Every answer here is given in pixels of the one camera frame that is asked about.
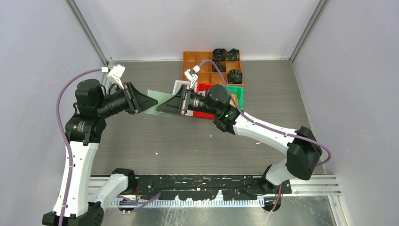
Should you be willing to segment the white plastic bin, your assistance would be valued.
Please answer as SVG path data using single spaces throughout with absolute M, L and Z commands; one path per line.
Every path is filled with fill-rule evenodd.
M 190 82 L 189 81 L 175 80 L 172 94 L 175 95 L 183 85 L 186 85 L 186 86 L 190 87 Z

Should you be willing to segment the green plastic bin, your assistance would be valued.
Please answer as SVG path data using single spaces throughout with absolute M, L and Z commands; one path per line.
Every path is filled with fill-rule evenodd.
M 233 99 L 230 100 L 230 105 L 236 107 L 233 101 L 238 104 L 238 107 L 243 110 L 243 87 L 242 86 L 227 86 L 233 96 Z

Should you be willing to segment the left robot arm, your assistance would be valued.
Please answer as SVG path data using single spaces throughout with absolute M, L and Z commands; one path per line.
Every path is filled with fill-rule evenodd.
M 45 226 L 99 226 L 104 212 L 121 193 L 138 189 L 135 173 L 117 168 L 93 194 L 88 192 L 92 164 L 106 128 L 106 119 L 120 112 L 136 114 L 158 101 L 138 91 L 131 82 L 107 94 L 96 79 L 81 81 L 75 91 L 74 114 L 61 127 L 66 141 L 66 160 L 59 197 L 51 212 L 43 215 Z

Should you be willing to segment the red plastic bin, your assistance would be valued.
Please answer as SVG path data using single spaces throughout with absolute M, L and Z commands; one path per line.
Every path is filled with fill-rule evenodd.
M 208 91 L 212 86 L 213 86 L 213 84 L 198 82 L 195 92 L 197 94 L 200 94 L 205 97 L 208 94 Z M 198 112 L 198 111 L 194 111 L 193 116 L 200 117 L 200 118 L 206 118 L 206 119 L 212 119 L 212 120 L 215 118 L 215 116 L 213 114 L 203 113 L 203 112 Z

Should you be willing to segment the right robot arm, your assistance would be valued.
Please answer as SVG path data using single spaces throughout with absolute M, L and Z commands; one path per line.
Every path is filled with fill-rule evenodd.
M 157 110 L 178 115 L 185 115 L 188 110 L 212 114 L 220 131 L 252 138 L 283 153 L 286 158 L 269 166 L 263 174 L 261 187 L 269 194 L 291 178 L 309 180 L 322 155 L 311 129 L 288 129 L 259 120 L 231 105 L 231 96 L 222 85 L 212 86 L 206 96 L 182 85 Z

